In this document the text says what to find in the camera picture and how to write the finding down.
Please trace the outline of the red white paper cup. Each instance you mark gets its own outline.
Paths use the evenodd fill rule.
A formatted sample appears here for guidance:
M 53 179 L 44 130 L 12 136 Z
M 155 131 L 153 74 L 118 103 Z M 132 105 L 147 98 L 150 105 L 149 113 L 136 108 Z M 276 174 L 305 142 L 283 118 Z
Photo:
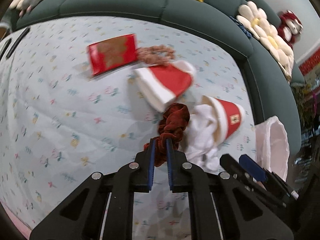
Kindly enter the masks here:
M 147 102 L 163 113 L 194 83 L 195 67 L 178 60 L 165 65 L 154 65 L 134 70 L 136 83 Z
M 216 120 L 217 127 L 213 132 L 215 147 L 228 139 L 244 123 L 245 110 L 237 103 L 203 95 L 201 104 L 212 108 L 211 112 Z

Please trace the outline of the dark red velvet scrunchie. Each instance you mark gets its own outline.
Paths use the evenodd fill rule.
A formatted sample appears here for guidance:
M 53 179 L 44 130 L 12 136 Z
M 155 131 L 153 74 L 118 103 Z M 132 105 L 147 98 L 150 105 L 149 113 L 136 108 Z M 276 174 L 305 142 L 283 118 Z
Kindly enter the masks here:
M 152 138 L 155 141 L 154 167 L 159 167 L 167 161 L 168 139 L 173 150 L 178 150 L 189 120 L 188 107 L 182 103 L 173 103 L 163 113 L 163 118 L 158 124 L 158 136 Z

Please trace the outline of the white trash bag bin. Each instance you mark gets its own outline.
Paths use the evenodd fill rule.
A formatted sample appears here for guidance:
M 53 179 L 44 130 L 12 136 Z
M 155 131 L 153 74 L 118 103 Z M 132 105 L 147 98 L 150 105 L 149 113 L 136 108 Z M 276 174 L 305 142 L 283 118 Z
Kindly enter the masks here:
M 272 116 L 256 125 L 255 138 L 257 163 L 286 181 L 290 148 L 287 132 L 278 117 Z

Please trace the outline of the dark green sectional sofa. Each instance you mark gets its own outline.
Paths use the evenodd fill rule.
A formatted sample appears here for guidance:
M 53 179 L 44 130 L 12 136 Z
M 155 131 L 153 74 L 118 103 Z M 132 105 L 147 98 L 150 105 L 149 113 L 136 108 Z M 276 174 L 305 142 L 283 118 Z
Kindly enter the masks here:
M 15 9 L 7 13 L 14 30 L 62 17 L 118 16 L 167 25 L 217 44 L 236 60 L 245 77 L 254 122 L 277 116 L 294 155 L 302 139 L 290 84 L 270 53 L 233 21 L 238 7 L 248 1 L 263 9 L 272 25 L 280 25 L 280 17 L 264 0 L 43 0 L 24 16 Z

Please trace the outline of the pink round stool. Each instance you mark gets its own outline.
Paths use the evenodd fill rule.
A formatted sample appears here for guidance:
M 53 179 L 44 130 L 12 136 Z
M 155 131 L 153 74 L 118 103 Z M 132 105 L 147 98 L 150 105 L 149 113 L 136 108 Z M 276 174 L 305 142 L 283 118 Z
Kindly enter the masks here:
M 1 239 L 29 239 L 31 230 L 1 204 Z

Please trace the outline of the potted plant with flowers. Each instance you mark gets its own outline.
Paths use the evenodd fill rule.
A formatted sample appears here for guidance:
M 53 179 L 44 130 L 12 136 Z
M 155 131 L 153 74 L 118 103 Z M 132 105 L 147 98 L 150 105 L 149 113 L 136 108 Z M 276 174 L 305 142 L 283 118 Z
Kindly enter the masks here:
M 319 126 L 319 100 L 309 84 L 291 86 L 298 109 L 302 129 L 316 129 Z

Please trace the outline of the floral light blue tablecloth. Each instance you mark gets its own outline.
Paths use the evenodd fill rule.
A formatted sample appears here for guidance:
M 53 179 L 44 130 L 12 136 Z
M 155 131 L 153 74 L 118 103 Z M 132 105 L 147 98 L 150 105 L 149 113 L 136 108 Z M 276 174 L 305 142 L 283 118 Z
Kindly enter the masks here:
M 133 161 L 162 115 L 136 86 L 134 63 L 91 75 L 87 46 L 134 33 L 140 47 L 170 46 L 196 69 L 180 98 L 203 95 L 244 107 L 245 123 L 217 155 L 256 155 L 254 121 L 239 64 L 219 46 L 160 24 L 117 17 L 71 17 L 31 26 L 11 57 L 1 59 L 1 203 L 23 233 L 43 220 L 95 171 Z

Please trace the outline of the red hanging decoration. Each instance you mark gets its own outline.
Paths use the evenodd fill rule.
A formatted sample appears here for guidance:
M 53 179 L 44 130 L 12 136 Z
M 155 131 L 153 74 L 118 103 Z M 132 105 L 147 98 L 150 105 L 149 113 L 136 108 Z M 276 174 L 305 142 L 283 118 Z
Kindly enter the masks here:
M 304 63 L 299 66 L 303 76 L 306 76 L 309 72 L 313 70 L 320 62 L 319 50 L 312 54 Z

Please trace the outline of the brown patterned scrunchie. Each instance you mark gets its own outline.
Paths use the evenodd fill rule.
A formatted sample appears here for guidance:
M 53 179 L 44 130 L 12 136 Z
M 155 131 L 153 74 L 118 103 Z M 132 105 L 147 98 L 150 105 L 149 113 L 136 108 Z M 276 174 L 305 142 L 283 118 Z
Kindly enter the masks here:
M 137 59 L 147 65 L 168 65 L 175 59 L 175 51 L 165 45 L 136 49 Z

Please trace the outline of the blue patterned cloth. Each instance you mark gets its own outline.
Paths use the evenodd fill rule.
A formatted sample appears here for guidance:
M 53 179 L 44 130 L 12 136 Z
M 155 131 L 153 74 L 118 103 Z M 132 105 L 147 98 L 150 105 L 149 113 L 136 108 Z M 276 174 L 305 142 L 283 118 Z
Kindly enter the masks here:
M 229 17 L 242 31 L 243 33 L 250 39 L 252 38 L 252 34 L 250 31 L 248 31 L 245 26 L 240 22 L 238 21 L 236 18 L 234 18 L 233 16 L 230 16 Z

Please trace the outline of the red envelope with gold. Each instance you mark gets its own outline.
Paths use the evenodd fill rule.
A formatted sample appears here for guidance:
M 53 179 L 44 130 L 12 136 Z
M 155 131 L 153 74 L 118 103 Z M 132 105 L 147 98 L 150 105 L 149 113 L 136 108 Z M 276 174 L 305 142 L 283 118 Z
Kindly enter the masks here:
M 127 34 L 87 46 L 93 76 L 115 70 L 137 61 L 136 35 Z

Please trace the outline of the red monkey plush toy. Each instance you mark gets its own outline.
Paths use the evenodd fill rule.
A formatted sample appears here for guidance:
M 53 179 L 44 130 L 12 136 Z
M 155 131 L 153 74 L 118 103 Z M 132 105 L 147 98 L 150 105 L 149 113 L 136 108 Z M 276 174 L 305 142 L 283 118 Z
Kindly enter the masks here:
M 279 18 L 281 24 L 277 28 L 278 35 L 293 48 L 293 45 L 300 39 L 300 35 L 303 32 L 303 25 L 299 18 L 290 10 L 282 12 Z

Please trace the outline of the white flower pillow right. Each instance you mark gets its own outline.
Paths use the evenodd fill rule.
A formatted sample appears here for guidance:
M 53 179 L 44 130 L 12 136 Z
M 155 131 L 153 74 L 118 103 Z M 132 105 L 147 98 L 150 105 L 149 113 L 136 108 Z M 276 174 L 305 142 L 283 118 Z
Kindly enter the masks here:
M 294 53 L 292 48 L 278 35 L 274 25 L 267 20 L 263 9 L 248 1 L 238 8 L 236 19 L 257 39 L 277 61 L 288 82 L 292 80 Z

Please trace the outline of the black remote control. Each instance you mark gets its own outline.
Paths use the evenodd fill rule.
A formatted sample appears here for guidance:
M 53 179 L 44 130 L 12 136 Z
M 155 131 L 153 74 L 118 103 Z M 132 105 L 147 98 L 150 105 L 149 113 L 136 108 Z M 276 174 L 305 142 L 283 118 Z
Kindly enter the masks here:
M 16 50 L 16 48 L 18 47 L 18 45 L 20 44 L 20 42 L 24 39 L 24 37 L 29 33 L 30 31 L 30 27 L 27 27 L 24 29 L 24 31 L 19 35 L 19 37 L 17 38 L 17 40 L 14 42 L 14 44 L 11 46 L 10 50 L 8 51 L 7 55 L 6 55 L 6 59 L 9 59 L 12 54 L 14 53 L 14 51 Z
M 4 53 L 6 52 L 7 48 L 9 47 L 9 45 L 11 44 L 12 39 L 9 38 L 8 40 L 6 40 L 6 42 L 3 44 L 3 47 L 1 48 L 0 51 L 0 61 L 2 59 L 2 57 L 4 56 Z

